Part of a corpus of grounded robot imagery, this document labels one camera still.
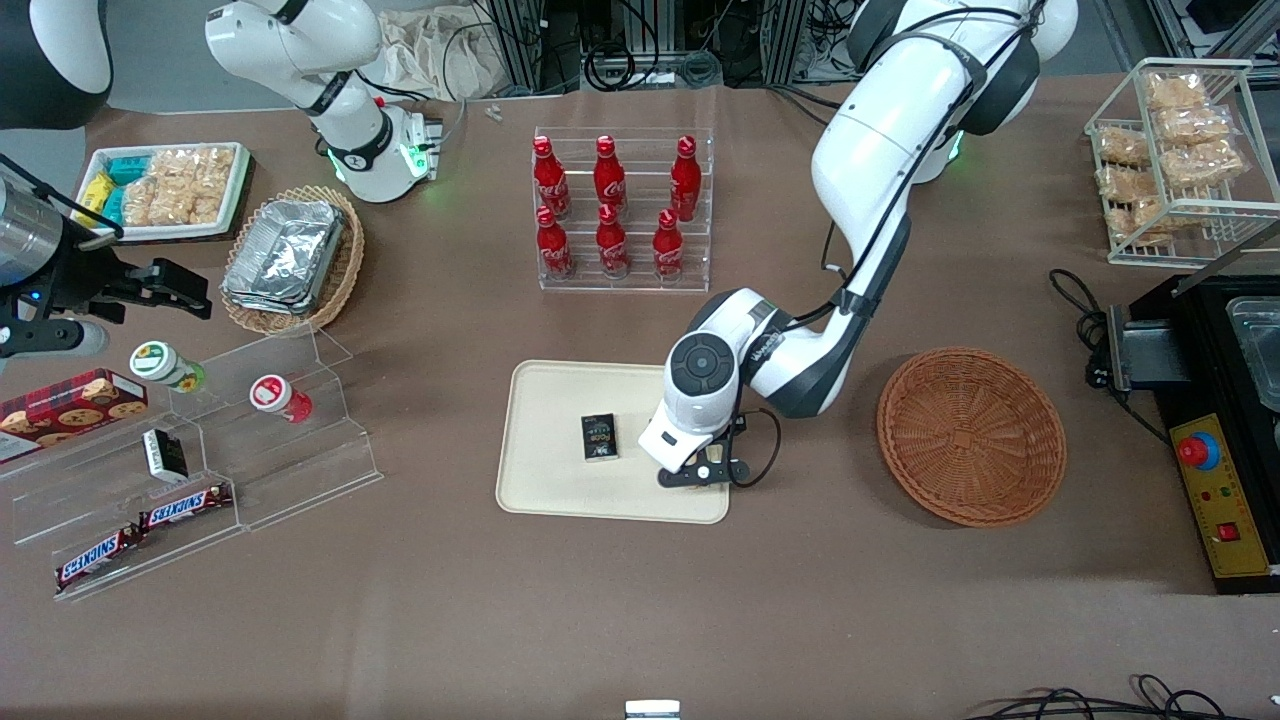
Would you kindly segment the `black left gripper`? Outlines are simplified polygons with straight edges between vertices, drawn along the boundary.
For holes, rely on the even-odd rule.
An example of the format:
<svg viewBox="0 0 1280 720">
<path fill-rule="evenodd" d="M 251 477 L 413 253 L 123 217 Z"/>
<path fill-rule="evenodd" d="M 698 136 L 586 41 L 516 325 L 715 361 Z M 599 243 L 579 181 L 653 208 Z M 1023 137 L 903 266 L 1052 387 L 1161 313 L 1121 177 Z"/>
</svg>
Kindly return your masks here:
<svg viewBox="0 0 1280 720">
<path fill-rule="evenodd" d="M 737 415 L 727 429 L 696 451 L 677 471 L 660 469 L 657 475 L 659 486 L 664 488 L 733 486 L 744 489 L 751 487 L 754 479 L 750 466 L 733 454 L 733 442 L 746 429 L 746 416 Z"/>
</svg>

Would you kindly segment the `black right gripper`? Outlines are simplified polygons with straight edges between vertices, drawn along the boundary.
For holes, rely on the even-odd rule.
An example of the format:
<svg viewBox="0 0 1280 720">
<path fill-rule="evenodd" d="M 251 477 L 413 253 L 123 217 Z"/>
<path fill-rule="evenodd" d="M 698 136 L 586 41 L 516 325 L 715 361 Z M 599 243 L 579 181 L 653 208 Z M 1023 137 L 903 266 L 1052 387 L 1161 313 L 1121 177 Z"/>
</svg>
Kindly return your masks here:
<svg viewBox="0 0 1280 720">
<path fill-rule="evenodd" d="M 64 315 L 124 322 L 125 305 L 175 309 L 200 320 L 212 315 L 204 275 L 165 258 L 136 268 L 110 247 L 82 251 L 69 243 L 36 270 L 3 272 L 3 345 L 106 346 L 101 324 Z"/>
</svg>

